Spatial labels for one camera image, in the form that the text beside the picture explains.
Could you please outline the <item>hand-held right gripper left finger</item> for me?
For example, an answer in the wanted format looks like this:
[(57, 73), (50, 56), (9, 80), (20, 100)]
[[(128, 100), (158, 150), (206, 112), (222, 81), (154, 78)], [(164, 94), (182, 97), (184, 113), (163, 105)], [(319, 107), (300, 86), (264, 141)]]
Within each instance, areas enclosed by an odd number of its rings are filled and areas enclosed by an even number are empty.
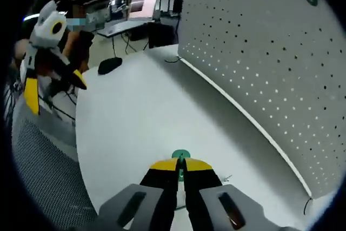
[(99, 210), (99, 230), (169, 230), (177, 206), (179, 159), (150, 166), (140, 184), (131, 184)]

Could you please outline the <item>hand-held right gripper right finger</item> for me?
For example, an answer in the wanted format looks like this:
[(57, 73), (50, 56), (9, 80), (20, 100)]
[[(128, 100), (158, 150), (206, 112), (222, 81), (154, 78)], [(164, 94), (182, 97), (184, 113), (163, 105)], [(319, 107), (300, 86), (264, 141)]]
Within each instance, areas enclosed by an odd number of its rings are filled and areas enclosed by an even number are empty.
[(211, 165), (185, 158), (183, 168), (193, 230), (267, 229), (262, 206), (233, 185), (223, 185)]

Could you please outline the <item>person's left hand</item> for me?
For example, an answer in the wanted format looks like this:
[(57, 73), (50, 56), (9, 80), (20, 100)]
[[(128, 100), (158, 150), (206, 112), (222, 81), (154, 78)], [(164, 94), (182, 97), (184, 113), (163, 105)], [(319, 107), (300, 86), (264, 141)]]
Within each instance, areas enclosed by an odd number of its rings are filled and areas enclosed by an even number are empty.
[(21, 62), (24, 59), (28, 44), (29, 44), (28, 39), (20, 39), (19, 41), (15, 43), (13, 59), (14, 59), (14, 65), (16, 66), (16, 68), (20, 67)]

